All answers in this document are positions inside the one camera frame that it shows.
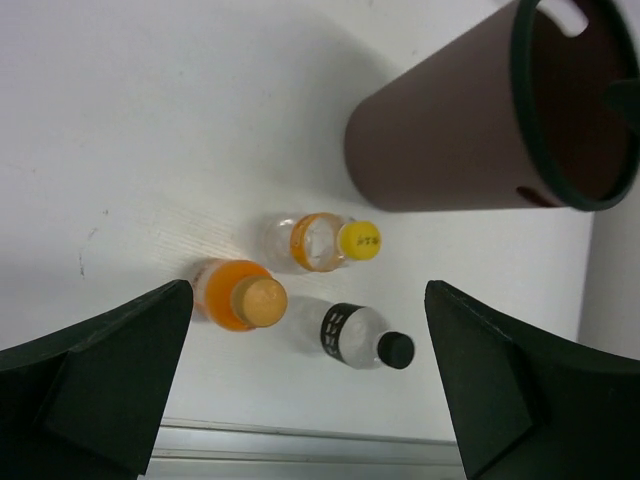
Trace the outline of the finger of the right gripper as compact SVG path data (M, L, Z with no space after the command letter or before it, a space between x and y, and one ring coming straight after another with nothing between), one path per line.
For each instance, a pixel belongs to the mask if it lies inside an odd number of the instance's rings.
M625 79L612 82L603 96L604 103L622 116L634 132L640 131L640 81Z

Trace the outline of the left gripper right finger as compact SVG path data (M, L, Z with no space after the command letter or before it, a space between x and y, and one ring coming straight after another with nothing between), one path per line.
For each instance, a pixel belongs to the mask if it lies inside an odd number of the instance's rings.
M639 363L501 313L444 281L425 312L469 479L636 479Z

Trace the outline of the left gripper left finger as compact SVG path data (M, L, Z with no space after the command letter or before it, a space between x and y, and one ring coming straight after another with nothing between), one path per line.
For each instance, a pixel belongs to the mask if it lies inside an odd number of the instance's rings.
M174 280L3 350L2 478L144 475L192 309L191 285Z

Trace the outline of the dark brown plastic bin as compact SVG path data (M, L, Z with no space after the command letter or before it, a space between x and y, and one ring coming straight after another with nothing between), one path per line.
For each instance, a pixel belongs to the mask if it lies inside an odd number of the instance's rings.
M581 1L569 37L512 1L364 99L344 137L350 178L390 212L610 209L639 171L639 77L611 1Z

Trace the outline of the clear bottle black cap left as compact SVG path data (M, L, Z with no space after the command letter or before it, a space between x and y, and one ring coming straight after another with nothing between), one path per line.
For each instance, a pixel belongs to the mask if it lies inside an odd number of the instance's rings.
M280 325L296 351L328 357L355 370L404 370L415 356L409 335L363 305L293 296Z

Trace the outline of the clear bottle yellow cap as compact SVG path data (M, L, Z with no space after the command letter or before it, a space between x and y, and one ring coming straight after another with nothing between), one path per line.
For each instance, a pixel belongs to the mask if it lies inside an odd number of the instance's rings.
M286 274L333 272L374 259L381 247L376 224L330 212L275 214L258 235L262 258Z

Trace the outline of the aluminium table frame rail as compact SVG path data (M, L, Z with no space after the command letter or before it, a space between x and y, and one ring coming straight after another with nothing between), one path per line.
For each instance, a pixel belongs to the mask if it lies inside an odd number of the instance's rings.
M457 446L165 419L147 479L463 479Z

